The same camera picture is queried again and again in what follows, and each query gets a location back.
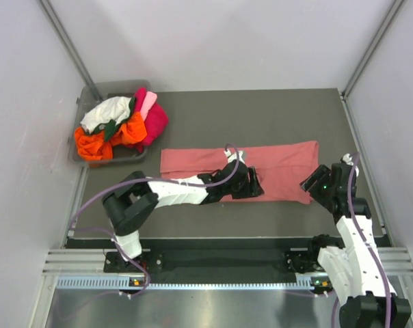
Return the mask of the right aluminium frame post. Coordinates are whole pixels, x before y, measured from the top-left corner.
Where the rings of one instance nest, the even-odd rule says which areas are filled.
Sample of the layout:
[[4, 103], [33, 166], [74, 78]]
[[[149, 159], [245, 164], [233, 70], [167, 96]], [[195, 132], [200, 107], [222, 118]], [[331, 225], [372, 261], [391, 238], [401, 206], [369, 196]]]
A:
[[388, 30], [396, 20], [405, 3], [406, 0], [394, 0], [390, 2], [390, 6], [388, 7], [381, 23], [378, 25], [375, 33], [373, 34], [351, 77], [348, 79], [345, 88], [340, 93], [342, 100], [347, 100], [349, 95], [353, 92], [354, 88], [360, 80], [360, 77], [364, 73], [367, 66], [370, 64], [380, 44], [386, 37]]

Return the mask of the aluminium front rail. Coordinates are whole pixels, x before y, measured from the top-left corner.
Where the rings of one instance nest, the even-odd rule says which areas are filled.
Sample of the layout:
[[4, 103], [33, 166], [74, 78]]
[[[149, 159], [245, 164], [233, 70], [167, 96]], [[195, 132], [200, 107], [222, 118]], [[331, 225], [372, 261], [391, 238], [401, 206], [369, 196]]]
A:
[[48, 252], [44, 275], [97, 275], [103, 273], [105, 252], [101, 249], [53, 249]]

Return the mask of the light pink t shirt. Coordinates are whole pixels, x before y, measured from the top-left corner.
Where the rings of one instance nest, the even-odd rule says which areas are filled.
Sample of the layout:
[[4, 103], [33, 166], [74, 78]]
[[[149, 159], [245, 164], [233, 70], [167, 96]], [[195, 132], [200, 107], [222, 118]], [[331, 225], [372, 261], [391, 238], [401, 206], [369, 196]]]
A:
[[147, 118], [148, 112], [151, 110], [152, 106], [156, 103], [156, 101], [157, 94], [151, 91], [147, 91], [141, 109], [139, 111], [143, 120]]

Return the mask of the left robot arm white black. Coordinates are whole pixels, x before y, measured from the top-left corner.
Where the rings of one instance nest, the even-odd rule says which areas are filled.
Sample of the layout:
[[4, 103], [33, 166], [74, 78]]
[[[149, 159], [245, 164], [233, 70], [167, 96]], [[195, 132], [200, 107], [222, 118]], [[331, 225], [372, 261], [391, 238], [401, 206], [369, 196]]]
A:
[[181, 204], [213, 204], [226, 196], [232, 200], [247, 200], [265, 193], [256, 169], [237, 160], [223, 169], [189, 178], [152, 179], [142, 171], [136, 171], [124, 181], [130, 180], [135, 182], [108, 192], [102, 198], [103, 208], [114, 229], [116, 245], [122, 250], [119, 263], [128, 271], [135, 271], [142, 265], [139, 229], [154, 209]]

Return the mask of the aluminium frame post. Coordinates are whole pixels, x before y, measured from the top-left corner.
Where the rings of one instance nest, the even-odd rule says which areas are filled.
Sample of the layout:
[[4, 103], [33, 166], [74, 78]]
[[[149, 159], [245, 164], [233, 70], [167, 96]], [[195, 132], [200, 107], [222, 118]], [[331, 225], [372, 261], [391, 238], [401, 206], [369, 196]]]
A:
[[340, 93], [342, 100], [347, 100], [349, 95], [353, 92], [354, 88], [360, 80], [360, 77], [364, 73], [367, 66], [370, 64], [380, 44], [386, 37], [388, 30], [396, 20], [405, 3], [406, 0], [394, 0], [390, 2], [390, 6], [388, 7], [381, 23], [378, 25], [375, 33], [373, 34], [351, 77], [348, 79], [345, 88]]
[[66, 50], [69, 58], [71, 59], [73, 65], [75, 66], [79, 76], [85, 83], [87, 87], [89, 87], [93, 97], [95, 100], [102, 100], [103, 97], [101, 96], [100, 92], [98, 91], [88, 69], [86, 68], [76, 46], [74, 45], [73, 41], [71, 40], [68, 32], [66, 31], [62, 21], [60, 20], [53, 4], [49, 0], [37, 0], [36, 1], [42, 12], [46, 16], [47, 20], [49, 21], [50, 25], [52, 26], [54, 32], [56, 33], [59, 41], [61, 42], [62, 46]]

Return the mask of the dark green t shirt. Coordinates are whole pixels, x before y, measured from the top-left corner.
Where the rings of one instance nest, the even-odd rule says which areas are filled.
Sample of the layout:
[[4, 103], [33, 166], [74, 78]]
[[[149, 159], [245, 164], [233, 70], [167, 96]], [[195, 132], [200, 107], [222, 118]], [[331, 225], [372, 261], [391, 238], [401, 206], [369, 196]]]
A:
[[[135, 103], [136, 103], [136, 99], [132, 98], [131, 103], [129, 104], [130, 108], [131, 108], [131, 116], [133, 115], [134, 112], [134, 107], [135, 107]], [[97, 128], [93, 133], [91, 133], [92, 135], [98, 134], [103, 132], [103, 140], [104, 141], [109, 141], [120, 129], [121, 125], [123, 124], [119, 124], [116, 125], [116, 123], [114, 121], [105, 124], [102, 129]]]

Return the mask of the magenta t shirt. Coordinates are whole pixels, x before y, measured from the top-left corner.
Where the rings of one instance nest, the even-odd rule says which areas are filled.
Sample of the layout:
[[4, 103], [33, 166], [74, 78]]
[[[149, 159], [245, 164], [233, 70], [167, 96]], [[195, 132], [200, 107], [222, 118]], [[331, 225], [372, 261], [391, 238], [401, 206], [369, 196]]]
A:
[[[134, 97], [136, 99], [134, 112], [140, 114], [140, 109], [145, 98], [147, 89], [145, 87], [139, 88]], [[162, 106], [156, 101], [156, 103], [152, 106], [151, 110], [148, 112], [147, 118], [144, 120], [144, 125], [146, 128], [147, 136], [144, 138], [143, 141], [134, 145], [134, 148], [139, 151], [143, 152], [145, 147], [151, 145], [151, 143], [158, 138], [165, 130], [166, 126], [168, 125], [169, 119], [166, 112], [163, 110]]]

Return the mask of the orange t shirt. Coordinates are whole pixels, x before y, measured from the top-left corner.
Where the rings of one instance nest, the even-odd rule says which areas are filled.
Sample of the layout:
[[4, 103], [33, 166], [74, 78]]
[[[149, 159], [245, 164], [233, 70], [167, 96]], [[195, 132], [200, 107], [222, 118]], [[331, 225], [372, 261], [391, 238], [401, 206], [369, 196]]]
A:
[[85, 161], [103, 161], [114, 158], [113, 148], [133, 148], [147, 137], [145, 122], [139, 113], [134, 113], [126, 122], [116, 126], [112, 120], [103, 130], [89, 134], [82, 127], [74, 131], [77, 154]]

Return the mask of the left aluminium frame post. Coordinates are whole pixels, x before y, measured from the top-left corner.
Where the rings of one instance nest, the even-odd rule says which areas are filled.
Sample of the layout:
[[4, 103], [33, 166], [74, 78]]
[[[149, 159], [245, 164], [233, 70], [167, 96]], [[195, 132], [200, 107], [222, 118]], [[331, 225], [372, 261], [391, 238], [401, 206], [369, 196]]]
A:
[[98, 91], [88, 69], [86, 68], [76, 46], [74, 45], [73, 41], [71, 40], [68, 32], [66, 31], [62, 21], [60, 20], [53, 4], [49, 0], [37, 0], [36, 1], [42, 12], [46, 16], [47, 20], [49, 21], [50, 25], [52, 26], [54, 32], [56, 33], [59, 41], [61, 42], [62, 46], [66, 50], [69, 58], [71, 59], [73, 65], [75, 66], [79, 76], [85, 83], [87, 87], [89, 87], [93, 97], [95, 100], [102, 100], [103, 97], [101, 96], [100, 92]]

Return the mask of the salmon pink t shirt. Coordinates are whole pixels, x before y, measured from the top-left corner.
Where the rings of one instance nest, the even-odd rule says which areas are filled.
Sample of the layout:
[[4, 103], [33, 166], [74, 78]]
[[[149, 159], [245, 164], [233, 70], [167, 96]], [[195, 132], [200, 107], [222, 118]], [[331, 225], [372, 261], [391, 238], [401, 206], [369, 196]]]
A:
[[[319, 166], [319, 143], [305, 141], [291, 145], [242, 148], [245, 164], [256, 169], [264, 190], [259, 197], [242, 202], [299, 202], [305, 205], [312, 198], [299, 184]], [[221, 148], [165, 149], [161, 151], [160, 173], [163, 178], [188, 178], [213, 172], [228, 163]]]

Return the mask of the white t shirt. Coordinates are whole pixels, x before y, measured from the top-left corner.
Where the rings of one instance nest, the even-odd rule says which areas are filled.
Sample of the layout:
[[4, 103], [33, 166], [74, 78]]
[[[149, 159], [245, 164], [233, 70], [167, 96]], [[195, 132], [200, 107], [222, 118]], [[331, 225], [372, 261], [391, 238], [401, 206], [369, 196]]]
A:
[[132, 98], [116, 96], [103, 101], [91, 111], [87, 112], [80, 125], [87, 133], [93, 133], [97, 128], [102, 129], [112, 121], [119, 125], [131, 117], [129, 104]]

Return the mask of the grey plastic bin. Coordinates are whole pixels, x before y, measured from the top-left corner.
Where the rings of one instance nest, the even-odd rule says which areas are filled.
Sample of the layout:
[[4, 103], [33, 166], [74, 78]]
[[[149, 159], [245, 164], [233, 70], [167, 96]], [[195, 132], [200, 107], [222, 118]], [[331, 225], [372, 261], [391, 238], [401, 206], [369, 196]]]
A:
[[72, 132], [68, 138], [68, 160], [80, 167], [98, 167], [101, 165], [121, 165], [125, 163], [141, 163], [146, 154], [147, 147], [142, 152], [134, 148], [116, 146], [113, 148], [113, 159], [103, 161], [85, 161], [77, 153], [75, 143], [75, 130], [80, 126], [80, 121], [84, 115], [91, 111], [95, 106], [114, 96], [132, 96], [141, 87], [150, 89], [147, 80], [136, 79], [130, 81], [110, 81], [96, 83], [94, 87], [85, 86], [80, 97], [77, 99], [77, 112], [72, 126]]

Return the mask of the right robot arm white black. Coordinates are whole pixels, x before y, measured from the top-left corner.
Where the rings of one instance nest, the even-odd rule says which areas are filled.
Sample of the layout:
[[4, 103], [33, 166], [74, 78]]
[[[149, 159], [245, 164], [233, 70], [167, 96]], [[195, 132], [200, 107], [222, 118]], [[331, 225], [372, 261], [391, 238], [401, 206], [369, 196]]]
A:
[[306, 254], [324, 270], [336, 293], [341, 327], [406, 327], [412, 309], [397, 296], [375, 244], [368, 202], [356, 197], [358, 155], [346, 154], [331, 167], [320, 165], [300, 187], [332, 216], [342, 242], [318, 236]]

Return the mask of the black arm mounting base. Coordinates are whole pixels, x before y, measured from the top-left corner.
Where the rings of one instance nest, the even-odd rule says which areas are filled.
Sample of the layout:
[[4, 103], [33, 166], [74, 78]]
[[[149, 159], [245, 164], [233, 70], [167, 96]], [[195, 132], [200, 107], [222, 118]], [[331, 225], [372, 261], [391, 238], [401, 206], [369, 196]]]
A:
[[311, 238], [145, 238], [133, 262], [109, 251], [103, 270], [147, 271], [155, 284], [295, 282], [297, 274], [322, 271], [310, 257], [311, 243]]

